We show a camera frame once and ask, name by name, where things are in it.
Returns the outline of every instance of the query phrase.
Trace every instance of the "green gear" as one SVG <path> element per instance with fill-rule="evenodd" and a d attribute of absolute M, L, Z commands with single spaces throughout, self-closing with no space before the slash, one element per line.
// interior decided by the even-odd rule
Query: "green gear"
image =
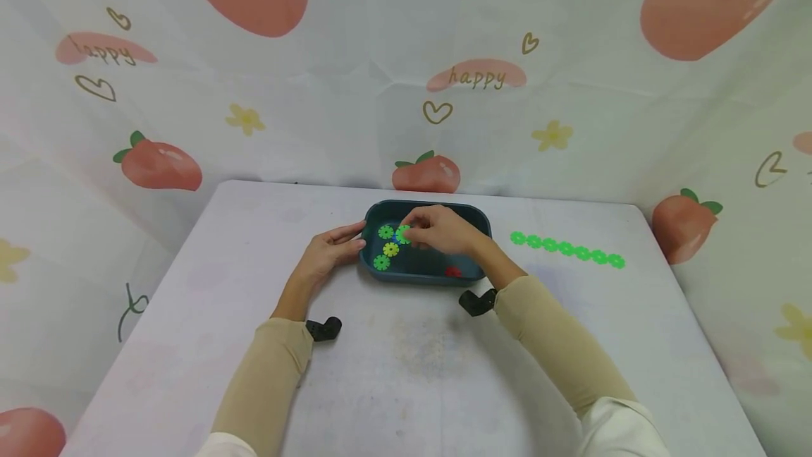
<path fill-rule="evenodd" d="M 387 258 L 385 255 L 380 254 L 375 256 L 375 259 L 372 261 L 372 264 L 375 267 L 375 269 L 383 271 L 389 268 L 391 262 L 389 258 Z"/>
<path fill-rule="evenodd" d="M 402 244 L 412 243 L 410 239 L 404 237 L 404 232 L 409 228 L 411 228 L 411 226 L 408 225 L 398 226 L 398 230 L 395 232 L 395 239 L 397 240 L 397 242 Z"/>
<path fill-rule="evenodd" d="M 547 252 L 556 252 L 558 250 L 558 243 L 554 238 L 547 237 L 541 241 L 541 247 L 547 249 Z"/>
<path fill-rule="evenodd" d="M 383 225 L 378 229 L 378 237 L 383 238 L 384 240 L 389 240 L 394 236 L 395 231 L 389 225 Z"/>
<path fill-rule="evenodd" d="M 575 248 L 575 255 L 581 261 L 589 261 L 592 258 L 592 254 L 589 254 L 589 249 L 583 247 L 583 245 L 578 245 Z"/>
<path fill-rule="evenodd" d="M 609 264 L 614 266 L 616 269 L 621 269 L 626 266 L 626 260 L 623 259 L 623 256 L 610 254 L 608 258 Z"/>
<path fill-rule="evenodd" d="M 398 244 L 394 242 L 388 242 L 383 244 L 383 253 L 384 255 L 389 256 L 389 258 L 394 258 L 400 252 L 400 248 Z"/>
<path fill-rule="evenodd" d="M 559 252 L 565 256 L 571 256 L 575 253 L 575 248 L 571 243 L 559 242 Z"/>
<path fill-rule="evenodd" d="M 527 236 L 527 245 L 530 245 L 533 249 L 541 249 L 541 237 Z"/>
<path fill-rule="evenodd" d="M 523 243 L 527 242 L 527 237 L 524 236 L 524 233 L 520 231 L 514 231 L 510 233 L 510 241 L 516 245 L 522 245 Z"/>
<path fill-rule="evenodd" d="M 595 249 L 592 252 L 592 260 L 597 264 L 607 264 L 608 262 L 607 253 L 604 253 L 600 249 Z"/>

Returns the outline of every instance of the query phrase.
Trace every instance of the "printed fabric backdrop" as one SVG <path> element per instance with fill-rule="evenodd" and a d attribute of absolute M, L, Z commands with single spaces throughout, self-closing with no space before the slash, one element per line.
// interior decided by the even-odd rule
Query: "printed fabric backdrop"
<path fill-rule="evenodd" d="M 230 178 L 639 205 L 766 451 L 810 453 L 812 0 L 0 18 L 1 457 L 58 455 Z"/>

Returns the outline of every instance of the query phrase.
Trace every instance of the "table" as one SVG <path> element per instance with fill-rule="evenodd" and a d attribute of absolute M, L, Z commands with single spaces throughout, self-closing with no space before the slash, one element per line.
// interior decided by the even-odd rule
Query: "table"
<path fill-rule="evenodd" d="M 249 181 L 219 186 L 63 457 L 193 456 L 309 239 L 386 199 L 485 212 L 496 241 L 613 357 L 673 456 L 764 457 L 635 206 Z M 513 231 L 618 253 L 626 266 L 515 245 Z M 456 303 L 462 291 L 339 271 L 309 317 L 343 328 L 314 345 L 284 455 L 572 455 L 570 408 L 493 312 L 471 318 Z"/>

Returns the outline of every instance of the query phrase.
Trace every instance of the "black bracket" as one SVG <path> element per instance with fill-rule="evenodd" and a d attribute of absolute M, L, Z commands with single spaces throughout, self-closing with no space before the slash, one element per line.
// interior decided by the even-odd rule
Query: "black bracket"
<path fill-rule="evenodd" d="M 308 319 L 304 327 L 313 336 L 315 343 L 321 341 L 332 341 L 338 337 L 338 332 L 341 331 L 341 319 L 335 316 L 327 318 L 326 322 L 316 323 L 314 320 Z"/>
<path fill-rule="evenodd" d="M 460 296 L 460 305 L 465 309 L 465 312 L 468 312 L 473 317 L 482 316 L 490 311 L 495 304 L 496 290 L 493 289 L 487 290 L 485 295 L 481 297 L 477 297 L 474 292 L 470 290 L 466 290 L 465 293 L 462 293 Z"/>

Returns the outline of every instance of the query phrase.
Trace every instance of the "dark teal tray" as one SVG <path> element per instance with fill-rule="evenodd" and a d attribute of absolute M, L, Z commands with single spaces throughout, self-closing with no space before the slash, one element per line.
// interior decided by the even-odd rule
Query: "dark teal tray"
<path fill-rule="evenodd" d="M 485 277 L 485 272 L 469 256 L 447 255 L 439 250 L 422 250 L 413 248 L 411 245 L 400 245 L 400 252 L 394 258 L 390 258 L 389 269 L 383 271 L 375 269 L 373 266 L 375 256 L 383 254 L 385 243 L 395 241 L 394 237 L 380 238 L 378 236 L 379 228 L 389 225 L 392 229 L 397 229 L 412 208 L 428 205 L 449 207 L 482 233 L 491 236 L 491 222 L 479 208 L 471 205 L 433 201 L 384 200 L 377 202 L 367 211 L 367 225 L 362 232 L 362 238 L 367 240 L 367 245 L 360 250 L 360 263 L 375 279 L 385 282 L 463 287 L 471 286 Z M 449 267 L 458 269 L 460 276 L 448 276 Z"/>

